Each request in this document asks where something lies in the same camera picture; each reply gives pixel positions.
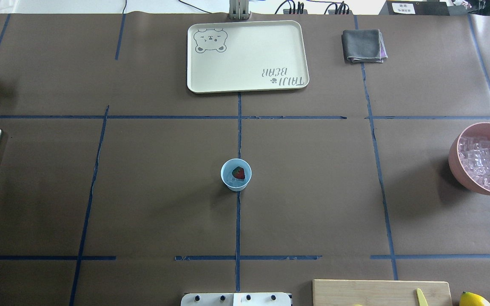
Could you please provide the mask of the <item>red strawberry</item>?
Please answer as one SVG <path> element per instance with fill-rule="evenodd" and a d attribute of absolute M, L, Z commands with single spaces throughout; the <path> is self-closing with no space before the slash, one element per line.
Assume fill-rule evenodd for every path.
<path fill-rule="evenodd" d="M 233 178 L 237 180 L 244 181 L 246 176 L 245 176 L 245 169 L 243 167 L 236 167 L 232 170 L 231 172 Z"/>

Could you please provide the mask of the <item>light blue plastic cup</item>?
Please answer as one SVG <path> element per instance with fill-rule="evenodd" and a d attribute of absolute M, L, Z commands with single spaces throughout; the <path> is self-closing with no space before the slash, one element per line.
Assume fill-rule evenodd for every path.
<path fill-rule="evenodd" d="M 247 187 L 252 177 L 250 165 L 243 159 L 230 159 L 220 169 L 222 182 L 234 192 L 240 192 Z"/>

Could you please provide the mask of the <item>pink bowl of ice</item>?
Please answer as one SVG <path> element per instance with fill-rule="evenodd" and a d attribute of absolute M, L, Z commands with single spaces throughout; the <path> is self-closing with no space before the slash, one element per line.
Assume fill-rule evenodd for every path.
<path fill-rule="evenodd" d="M 490 195 L 490 122 L 467 127 L 453 142 L 448 163 L 459 183 Z"/>

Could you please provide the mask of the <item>cream bear serving tray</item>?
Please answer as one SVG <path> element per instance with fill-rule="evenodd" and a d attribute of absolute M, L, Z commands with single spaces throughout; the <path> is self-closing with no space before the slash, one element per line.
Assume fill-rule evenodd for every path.
<path fill-rule="evenodd" d="M 302 89 L 310 81 L 302 28 L 294 20 L 195 24 L 187 48 L 193 93 Z"/>

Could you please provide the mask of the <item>grey folded cloth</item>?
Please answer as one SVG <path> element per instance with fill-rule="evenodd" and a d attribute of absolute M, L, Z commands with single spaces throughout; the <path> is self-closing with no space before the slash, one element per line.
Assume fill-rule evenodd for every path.
<path fill-rule="evenodd" d="M 383 63 L 388 58 L 379 29 L 344 30 L 342 46 L 345 59 L 351 63 Z"/>

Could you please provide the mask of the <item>wooden cutting board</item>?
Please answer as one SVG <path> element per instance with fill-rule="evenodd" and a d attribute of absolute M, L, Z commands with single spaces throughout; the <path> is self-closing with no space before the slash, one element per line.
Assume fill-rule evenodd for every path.
<path fill-rule="evenodd" d="M 314 279 L 312 286 L 315 306 L 418 306 L 417 289 L 430 306 L 453 304 L 443 281 Z"/>

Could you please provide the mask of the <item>yellow plastic knife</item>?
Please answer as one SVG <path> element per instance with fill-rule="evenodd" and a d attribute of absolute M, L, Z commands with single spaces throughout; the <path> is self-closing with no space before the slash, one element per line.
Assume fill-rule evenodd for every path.
<path fill-rule="evenodd" d="M 428 302 L 426 300 L 426 297 L 424 296 L 422 289 L 420 288 L 416 289 L 416 296 L 417 296 L 418 306 L 428 306 Z"/>

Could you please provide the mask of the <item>black box with label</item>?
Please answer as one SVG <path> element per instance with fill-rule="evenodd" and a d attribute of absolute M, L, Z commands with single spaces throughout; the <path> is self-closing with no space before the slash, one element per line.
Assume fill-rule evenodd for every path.
<path fill-rule="evenodd" d="M 379 15 L 450 16 L 446 2 L 437 0 L 386 0 Z"/>

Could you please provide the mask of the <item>whole lemon right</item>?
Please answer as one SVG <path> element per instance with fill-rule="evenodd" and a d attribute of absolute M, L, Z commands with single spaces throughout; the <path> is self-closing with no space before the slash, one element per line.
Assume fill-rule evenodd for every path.
<path fill-rule="evenodd" d="M 479 294 L 463 291 L 460 296 L 459 306 L 490 306 L 490 302 Z"/>

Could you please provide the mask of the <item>aluminium frame post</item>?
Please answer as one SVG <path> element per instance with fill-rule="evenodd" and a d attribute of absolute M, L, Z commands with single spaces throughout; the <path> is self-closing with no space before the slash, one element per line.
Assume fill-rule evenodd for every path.
<path fill-rule="evenodd" d="M 249 0 L 229 0 L 230 20 L 248 20 L 250 15 Z"/>

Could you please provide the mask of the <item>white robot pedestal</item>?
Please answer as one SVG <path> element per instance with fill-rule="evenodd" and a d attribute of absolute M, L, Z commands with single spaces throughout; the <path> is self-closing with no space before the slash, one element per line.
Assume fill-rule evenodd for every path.
<path fill-rule="evenodd" d="M 189 293 L 181 306 L 292 306 L 291 294 L 285 292 Z"/>

